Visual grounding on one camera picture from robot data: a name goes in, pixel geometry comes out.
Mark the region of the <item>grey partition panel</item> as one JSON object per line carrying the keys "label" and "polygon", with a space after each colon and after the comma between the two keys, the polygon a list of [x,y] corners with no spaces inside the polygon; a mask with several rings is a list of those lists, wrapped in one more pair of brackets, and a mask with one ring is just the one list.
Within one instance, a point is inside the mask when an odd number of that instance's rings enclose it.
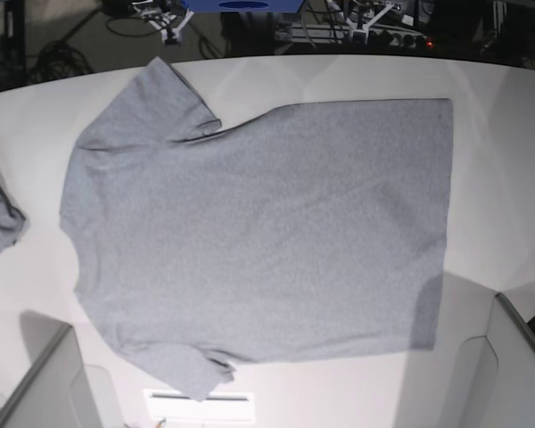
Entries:
{"label": "grey partition panel", "polygon": [[503,293],[485,334],[458,349],[446,427],[535,427],[535,335]]}
{"label": "grey partition panel", "polygon": [[20,327],[30,366],[0,395],[0,427],[104,427],[74,327],[29,310]]}

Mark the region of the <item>grey partition panel right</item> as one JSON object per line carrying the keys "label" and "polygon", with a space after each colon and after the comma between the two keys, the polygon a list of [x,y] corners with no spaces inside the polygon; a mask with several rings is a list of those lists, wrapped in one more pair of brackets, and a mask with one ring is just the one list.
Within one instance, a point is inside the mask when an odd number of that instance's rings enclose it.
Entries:
{"label": "grey partition panel right", "polygon": [[446,427],[535,427],[535,335],[503,293],[485,334],[458,349]]}

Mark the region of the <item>grey partition panel left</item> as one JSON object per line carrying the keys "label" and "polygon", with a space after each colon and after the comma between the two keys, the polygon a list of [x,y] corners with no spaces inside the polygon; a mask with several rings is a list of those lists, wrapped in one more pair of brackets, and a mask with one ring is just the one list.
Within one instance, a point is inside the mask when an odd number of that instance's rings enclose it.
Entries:
{"label": "grey partition panel left", "polygon": [[20,327],[30,366],[0,395],[0,427],[104,427],[74,327],[29,310]]}

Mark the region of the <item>blue box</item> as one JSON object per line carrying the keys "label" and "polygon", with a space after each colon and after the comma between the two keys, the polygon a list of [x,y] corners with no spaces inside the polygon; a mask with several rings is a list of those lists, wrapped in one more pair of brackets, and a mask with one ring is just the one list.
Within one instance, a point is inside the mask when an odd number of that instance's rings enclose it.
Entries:
{"label": "blue box", "polygon": [[185,0],[181,5],[193,12],[296,13],[303,3],[303,0]]}

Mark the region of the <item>black power strip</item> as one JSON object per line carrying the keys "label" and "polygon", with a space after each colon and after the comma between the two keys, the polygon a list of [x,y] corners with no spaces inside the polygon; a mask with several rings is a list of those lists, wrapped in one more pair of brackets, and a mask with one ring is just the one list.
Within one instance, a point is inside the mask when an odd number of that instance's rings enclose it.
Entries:
{"label": "black power strip", "polygon": [[337,24],[309,24],[306,28],[300,24],[285,24],[275,30],[275,40],[308,45],[360,44],[403,49],[433,48],[433,41],[422,33],[384,25],[364,31]]}

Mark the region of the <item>grey T-shirt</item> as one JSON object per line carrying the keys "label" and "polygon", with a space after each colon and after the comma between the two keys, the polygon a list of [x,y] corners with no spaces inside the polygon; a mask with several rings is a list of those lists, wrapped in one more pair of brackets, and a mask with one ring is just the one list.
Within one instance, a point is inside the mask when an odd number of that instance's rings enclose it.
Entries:
{"label": "grey T-shirt", "polygon": [[195,400],[239,364],[430,350],[448,99],[301,103],[223,129],[167,63],[80,134],[61,227],[117,355]]}

